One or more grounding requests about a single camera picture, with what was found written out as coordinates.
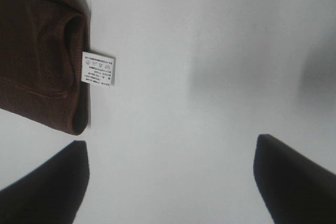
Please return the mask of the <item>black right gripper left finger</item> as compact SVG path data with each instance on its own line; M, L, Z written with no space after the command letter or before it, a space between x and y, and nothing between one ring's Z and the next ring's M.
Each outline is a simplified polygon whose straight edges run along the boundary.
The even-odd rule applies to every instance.
M73 141L1 190L1 223L73 223L89 182L84 141Z

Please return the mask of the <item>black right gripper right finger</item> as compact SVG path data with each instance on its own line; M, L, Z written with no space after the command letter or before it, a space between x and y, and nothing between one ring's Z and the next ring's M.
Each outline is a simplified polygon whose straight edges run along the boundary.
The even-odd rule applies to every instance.
M335 223L335 174L269 134L258 136L254 178L274 223Z

